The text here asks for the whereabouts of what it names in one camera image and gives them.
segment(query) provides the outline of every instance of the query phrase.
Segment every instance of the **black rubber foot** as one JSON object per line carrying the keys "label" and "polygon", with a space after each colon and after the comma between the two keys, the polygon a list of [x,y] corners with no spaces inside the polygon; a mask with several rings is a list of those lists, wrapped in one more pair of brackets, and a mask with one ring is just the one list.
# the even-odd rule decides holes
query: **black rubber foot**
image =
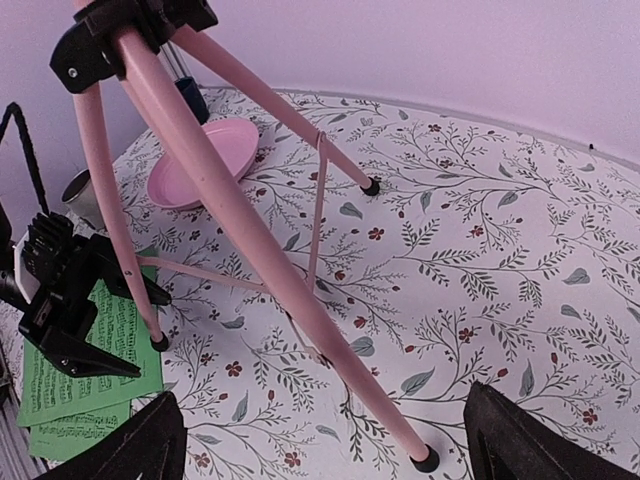
{"label": "black rubber foot", "polygon": [[416,470],[422,473],[431,473],[435,472],[436,469],[440,466],[440,455],[433,448],[427,445],[429,449],[429,456],[426,460],[422,462],[416,462],[413,458],[411,459],[411,463],[416,467]]}
{"label": "black rubber foot", "polygon": [[151,347],[156,352],[160,352],[160,353],[166,352],[167,350],[169,350],[169,339],[163,333],[162,334],[162,340],[160,340],[159,342],[154,342],[153,340],[151,340]]}
{"label": "black rubber foot", "polygon": [[375,197],[380,193],[380,180],[371,177],[369,177],[369,180],[371,180],[371,186],[369,188],[360,187],[360,189],[364,192],[365,195],[369,197]]}

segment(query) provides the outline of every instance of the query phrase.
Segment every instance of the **green paper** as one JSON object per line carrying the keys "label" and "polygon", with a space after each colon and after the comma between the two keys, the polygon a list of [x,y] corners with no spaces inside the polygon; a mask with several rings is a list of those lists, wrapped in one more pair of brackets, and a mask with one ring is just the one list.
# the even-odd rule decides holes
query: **green paper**
{"label": "green paper", "polygon": [[[143,268],[154,278],[152,267]],[[160,354],[131,300],[114,297],[102,280],[89,297],[98,315],[87,342],[140,367],[140,378],[101,376],[74,379],[56,370],[33,346],[24,344],[24,387],[18,425],[32,426],[91,412],[162,390]]]}
{"label": "green paper", "polygon": [[29,454],[66,462],[93,447],[129,419],[130,401],[31,427]]}

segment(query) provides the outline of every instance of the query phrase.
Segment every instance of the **pink plate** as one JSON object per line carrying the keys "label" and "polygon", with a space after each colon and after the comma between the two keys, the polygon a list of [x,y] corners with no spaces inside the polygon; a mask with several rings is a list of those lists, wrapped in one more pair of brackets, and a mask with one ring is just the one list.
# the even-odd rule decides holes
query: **pink plate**
{"label": "pink plate", "polygon": [[[227,118],[203,125],[236,181],[247,173],[258,150],[258,129],[244,118]],[[165,153],[147,181],[149,200],[162,208],[189,210],[202,205],[195,185],[182,166]]]}

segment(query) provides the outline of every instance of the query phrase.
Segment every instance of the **white wall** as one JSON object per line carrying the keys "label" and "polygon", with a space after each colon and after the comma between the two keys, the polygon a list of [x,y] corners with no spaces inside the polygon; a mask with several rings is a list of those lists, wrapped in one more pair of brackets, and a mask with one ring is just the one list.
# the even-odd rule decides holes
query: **white wall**
{"label": "white wall", "polygon": [[[53,48],[73,24],[72,15],[71,1],[0,0],[0,114],[12,101],[22,106],[50,206],[60,212],[66,183],[86,168],[71,95],[49,69]],[[103,85],[115,156],[145,126],[114,79]],[[13,223],[14,238],[22,236],[39,208],[15,126],[0,144],[0,202]]]}
{"label": "white wall", "polygon": [[640,163],[637,0],[210,4],[210,34],[272,86],[460,110]]}

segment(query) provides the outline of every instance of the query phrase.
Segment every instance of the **tripod leg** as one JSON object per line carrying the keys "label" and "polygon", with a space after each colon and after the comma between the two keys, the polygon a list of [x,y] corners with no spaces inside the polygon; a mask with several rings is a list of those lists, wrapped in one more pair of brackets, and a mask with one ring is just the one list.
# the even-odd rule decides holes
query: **tripod leg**
{"label": "tripod leg", "polygon": [[124,272],[124,278],[140,315],[149,329],[152,342],[162,342],[165,337],[160,330],[156,312],[149,302],[127,222],[122,213],[116,177],[111,164],[100,86],[93,85],[83,93],[74,95],[73,103],[93,188],[120,268]]}
{"label": "tripod leg", "polygon": [[251,263],[271,294],[333,363],[349,388],[413,459],[427,459],[428,447],[351,350],[322,304],[298,275],[160,61],[132,28],[118,33],[114,45],[125,64],[127,81],[145,110],[153,116],[159,135],[171,144],[176,159],[193,180],[205,207]]}
{"label": "tripod leg", "polygon": [[[171,41],[244,92],[309,145],[316,147],[318,129],[206,33],[196,33],[191,27],[184,26],[176,31]],[[329,141],[327,141],[327,154],[329,160],[360,185],[365,193],[368,195],[378,193],[377,181],[367,177],[349,157]]]}

